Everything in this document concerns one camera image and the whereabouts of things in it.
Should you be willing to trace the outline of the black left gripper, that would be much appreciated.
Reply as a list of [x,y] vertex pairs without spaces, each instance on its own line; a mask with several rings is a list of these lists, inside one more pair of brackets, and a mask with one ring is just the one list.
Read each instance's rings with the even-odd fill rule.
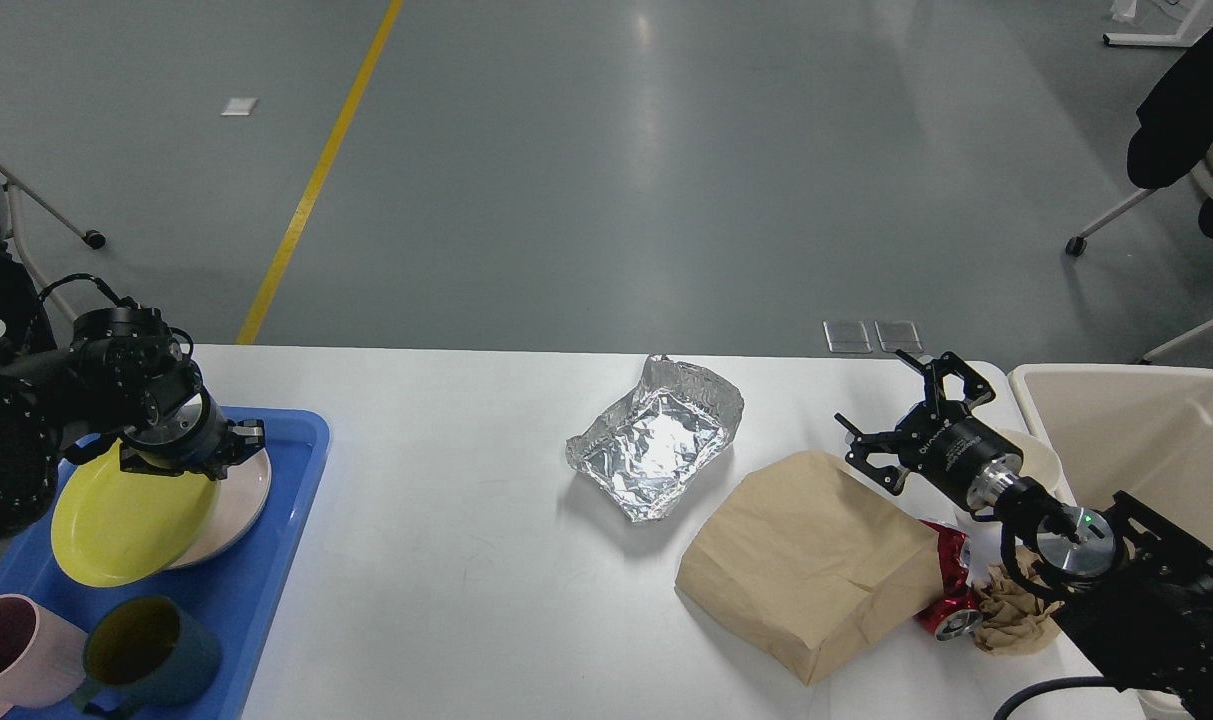
[[182,406],[171,419],[121,439],[121,470],[153,478],[190,473],[224,480],[228,470],[266,448],[262,419],[230,421],[207,389]]

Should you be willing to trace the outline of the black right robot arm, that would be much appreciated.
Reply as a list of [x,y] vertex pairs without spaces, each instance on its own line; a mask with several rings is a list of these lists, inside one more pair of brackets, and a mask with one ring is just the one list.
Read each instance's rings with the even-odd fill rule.
[[976,419],[996,396],[962,358],[922,361],[923,398],[892,430],[849,432],[845,461],[892,495],[926,478],[976,521],[1000,524],[1000,558],[1014,583],[1048,602],[1053,621],[1098,669],[1027,685],[996,712],[1060,688],[1110,687],[1174,695],[1188,715],[1213,719],[1213,550],[1137,501],[1107,509],[1069,505],[1025,473],[1010,439]]

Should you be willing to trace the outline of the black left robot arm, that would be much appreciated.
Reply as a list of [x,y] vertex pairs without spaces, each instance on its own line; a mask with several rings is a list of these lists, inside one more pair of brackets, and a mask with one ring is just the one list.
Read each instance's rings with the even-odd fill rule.
[[230,421],[210,395],[190,335],[118,296],[76,318],[70,345],[0,338],[0,541],[42,519],[58,465],[116,452],[123,472],[223,480],[266,447],[264,421]]

